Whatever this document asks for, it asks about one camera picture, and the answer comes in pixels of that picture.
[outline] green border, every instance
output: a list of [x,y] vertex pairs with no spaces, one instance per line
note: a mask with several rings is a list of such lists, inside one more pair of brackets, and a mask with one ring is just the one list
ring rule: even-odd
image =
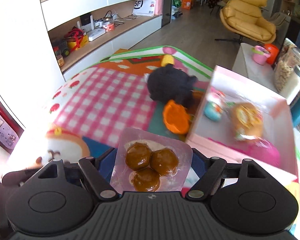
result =
[[122,52],[122,53],[118,53],[118,54],[112,54],[110,57],[113,57],[113,56],[116,56],[116,55],[123,55],[123,54],[129,54],[129,53],[134,53],[134,52],[140,52],[140,51],[145,51],[145,50],[150,50],[150,49],[158,49],[158,48],[163,48],[163,47],[170,47],[170,48],[174,48],[176,51],[180,52],[181,54],[185,55],[186,57],[190,58],[191,60],[193,60],[194,62],[196,62],[197,64],[203,66],[204,68],[210,70],[213,72],[213,69],[208,67],[207,65],[203,64],[202,62],[200,62],[199,60],[197,60],[196,58],[190,56],[189,54],[185,53],[184,51],[182,51],[181,49],[178,49],[176,47],[173,47],[173,46],[155,46],[155,47],[149,47],[149,48],[146,48],[146,49],[136,49],[136,50],[131,50],[131,51],[126,51],[126,52]]
[[[122,52],[122,53],[118,53],[118,54],[112,54],[110,57],[112,56],[116,56],[116,55],[123,55],[123,54],[129,54],[129,53],[135,53],[135,52],[140,52],[140,51],[146,51],[146,50],[151,50],[151,49],[158,49],[158,48],[163,48],[163,47],[170,47],[170,48],[174,48],[176,51],[180,52],[181,54],[183,54],[184,56],[190,58],[191,60],[193,60],[194,62],[196,62],[198,65],[204,67],[205,69],[207,70],[210,70],[211,72],[213,72],[213,69],[208,67],[207,65],[203,64],[202,62],[200,62],[199,60],[195,59],[194,57],[190,56],[189,54],[185,53],[184,51],[182,51],[181,49],[178,49],[176,47],[173,47],[173,46],[156,46],[156,47],[150,47],[150,48],[146,48],[146,49],[136,49],[136,50],[131,50],[131,51],[126,51],[126,52]],[[160,55],[165,55],[164,53],[156,53],[156,54],[148,54],[148,55],[142,55],[142,57],[153,57],[153,56],[160,56]],[[99,63],[103,63],[103,62],[108,62],[108,61],[111,61],[111,60],[121,60],[121,59],[128,59],[128,58],[135,58],[136,56],[126,56],[126,57],[118,57],[118,58],[115,58],[115,59],[107,59],[107,60],[103,60],[103,61],[99,61],[97,63],[94,63],[90,66],[88,66],[87,68],[83,69],[82,71],[88,69],[88,68],[91,68]],[[183,64],[186,64],[187,66],[189,66],[191,69],[193,69],[194,71],[198,72],[199,74],[205,76],[206,78],[208,79],[211,79],[211,77],[203,72],[202,70],[196,68],[195,66],[192,66],[190,63],[188,62],[185,62],[184,60],[178,58],[178,57],[175,57],[176,59],[180,60]]]

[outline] orange box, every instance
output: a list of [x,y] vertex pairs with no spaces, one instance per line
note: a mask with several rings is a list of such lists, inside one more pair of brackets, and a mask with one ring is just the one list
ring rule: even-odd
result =
[[182,0],[182,5],[181,7],[183,9],[190,10],[194,6],[195,0]]

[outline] brown candy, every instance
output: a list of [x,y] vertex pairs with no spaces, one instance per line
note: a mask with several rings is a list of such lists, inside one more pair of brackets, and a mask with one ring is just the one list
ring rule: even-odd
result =
[[136,172],[132,183],[136,191],[153,192],[160,187],[160,175],[153,169],[147,167]]
[[175,173],[178,164],[178,157],[168,148],[152,153],[150,166],[162,176],[168,175],[169,173]]
[[127,166],[138,171],[147,167],[150,163],[151,149],[144,143],[134,143],[127,150],[126,164]]

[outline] pink checkered pattern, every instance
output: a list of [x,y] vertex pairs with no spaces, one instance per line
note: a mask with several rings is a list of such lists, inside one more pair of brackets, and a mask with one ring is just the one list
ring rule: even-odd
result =
[[149,97],[143,77],[96,68],[54,123],[117,147],[124,128],[147,130],[154,109],[155,103]]

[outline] metal screw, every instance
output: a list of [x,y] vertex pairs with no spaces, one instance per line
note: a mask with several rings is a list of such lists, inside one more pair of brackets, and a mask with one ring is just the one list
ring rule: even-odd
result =
[[204,193],[201,190],[191,190],[188,192],[188,196],[191,198],[201,198],[204,196]]
[[115,196],[115,192],[113,190],[104,190],[100,193],[102,198],[112,198]]
[[151,194],[151,195],[149,195],[148,196],[148,198],[150,198],[150,199],[154,199],[154,198],[156,198],[157,196],[155,195],[155,194]]

